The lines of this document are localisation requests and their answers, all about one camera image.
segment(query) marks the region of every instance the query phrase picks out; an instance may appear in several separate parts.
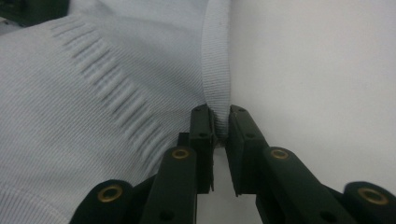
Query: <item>gray cloth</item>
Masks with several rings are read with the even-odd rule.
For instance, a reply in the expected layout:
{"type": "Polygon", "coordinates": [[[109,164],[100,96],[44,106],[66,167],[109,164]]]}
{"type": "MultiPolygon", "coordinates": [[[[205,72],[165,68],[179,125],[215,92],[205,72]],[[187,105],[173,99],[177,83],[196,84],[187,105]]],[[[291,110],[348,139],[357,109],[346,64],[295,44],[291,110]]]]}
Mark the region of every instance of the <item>gray cloth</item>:
{"type": "Polygon", "coordinates": [[[0,36],[0,223],[66,223],[155,174],[195,106],[226,134],[228,0],[84,4],[0,36]]]}

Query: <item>knit sweater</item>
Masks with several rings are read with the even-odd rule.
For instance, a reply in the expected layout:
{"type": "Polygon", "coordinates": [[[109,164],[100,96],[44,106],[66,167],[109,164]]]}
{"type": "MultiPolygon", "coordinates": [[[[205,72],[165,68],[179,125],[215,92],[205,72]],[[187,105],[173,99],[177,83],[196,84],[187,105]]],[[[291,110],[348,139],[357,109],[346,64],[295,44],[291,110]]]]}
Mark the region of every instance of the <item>knit sweater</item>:
{"type": "Polygon", "coordinates": [[[228,0],[88,2],[0,36],[0,223],[67,223],[154,175],[198,105],[227,132],[228,0]]]}

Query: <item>textured knit pattern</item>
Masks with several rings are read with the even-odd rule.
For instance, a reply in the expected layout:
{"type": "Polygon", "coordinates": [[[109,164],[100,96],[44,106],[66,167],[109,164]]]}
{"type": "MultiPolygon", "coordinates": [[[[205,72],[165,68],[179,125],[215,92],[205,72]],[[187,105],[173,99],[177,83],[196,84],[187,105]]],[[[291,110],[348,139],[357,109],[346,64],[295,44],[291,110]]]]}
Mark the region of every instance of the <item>textured knit pattern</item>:
{"type": "Polygon", "coordinates": [[[228,1],[92,2],[0,36],[0,223],[66,223],[95,185],[140,183],[195,106],[226,133],[228,1]]]}

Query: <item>white background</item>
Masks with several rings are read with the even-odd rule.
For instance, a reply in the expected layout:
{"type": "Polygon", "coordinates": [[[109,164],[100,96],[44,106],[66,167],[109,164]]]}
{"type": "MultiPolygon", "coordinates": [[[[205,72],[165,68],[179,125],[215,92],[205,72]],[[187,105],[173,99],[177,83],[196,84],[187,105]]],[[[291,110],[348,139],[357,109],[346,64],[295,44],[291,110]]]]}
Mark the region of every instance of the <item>white background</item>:
{"type": "MultiPolygon", "coordinates": [[[[232,103],[270,146],[323,184],[365,180],[396,194],[396,1],[234,0],[232,103]]],[[[198,223],[261,223],[235,198],[223,151],[198,223]]]]}

